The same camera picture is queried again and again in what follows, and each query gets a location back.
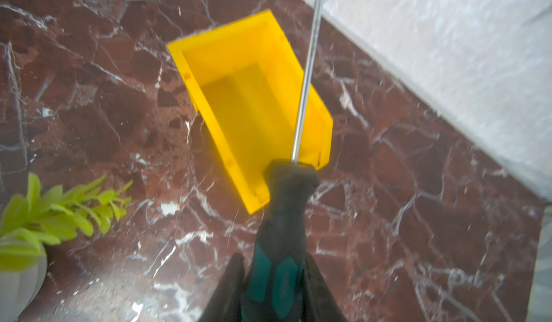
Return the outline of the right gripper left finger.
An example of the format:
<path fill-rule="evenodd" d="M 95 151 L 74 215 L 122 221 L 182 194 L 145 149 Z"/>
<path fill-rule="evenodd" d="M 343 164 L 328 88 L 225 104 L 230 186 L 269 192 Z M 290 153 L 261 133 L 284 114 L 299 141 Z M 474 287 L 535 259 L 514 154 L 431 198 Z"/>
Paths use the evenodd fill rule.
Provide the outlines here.
<path fill-rule="evenodd" d="M 235 253 L 231 257 L 199 322 L 241 321 L 240 298 L 244 286 L 244 256 Z"/>

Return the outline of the green black screwdriver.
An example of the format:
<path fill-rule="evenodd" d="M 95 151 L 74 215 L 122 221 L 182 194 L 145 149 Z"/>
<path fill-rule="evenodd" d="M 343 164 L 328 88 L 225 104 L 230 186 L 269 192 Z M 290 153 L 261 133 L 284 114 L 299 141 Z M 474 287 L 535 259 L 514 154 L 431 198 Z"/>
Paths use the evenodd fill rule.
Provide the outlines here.
<path fill-rule="evenodd" d="M 321 8 L 322 0 L 315 0 L 291 158 L 271 162 L 264 172 L 270 203 L 255 237 L 252 267 L 240 298 L 243 321 L 299 321 L 303 314 L 307 254 L 304 212 L 320 181 L 313 166 L 299 162 L 299 154 Z"/>

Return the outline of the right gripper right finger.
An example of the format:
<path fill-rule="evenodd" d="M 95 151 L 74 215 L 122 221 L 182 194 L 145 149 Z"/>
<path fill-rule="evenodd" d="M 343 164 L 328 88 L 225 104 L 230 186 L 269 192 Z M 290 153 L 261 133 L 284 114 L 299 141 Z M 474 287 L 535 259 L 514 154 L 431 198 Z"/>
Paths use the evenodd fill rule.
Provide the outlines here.
<path fill-rule="evenodd" d="M 306 255 L 303 272 L 303 313 L 306 322 L 346 322 L 314 258 Z"/>

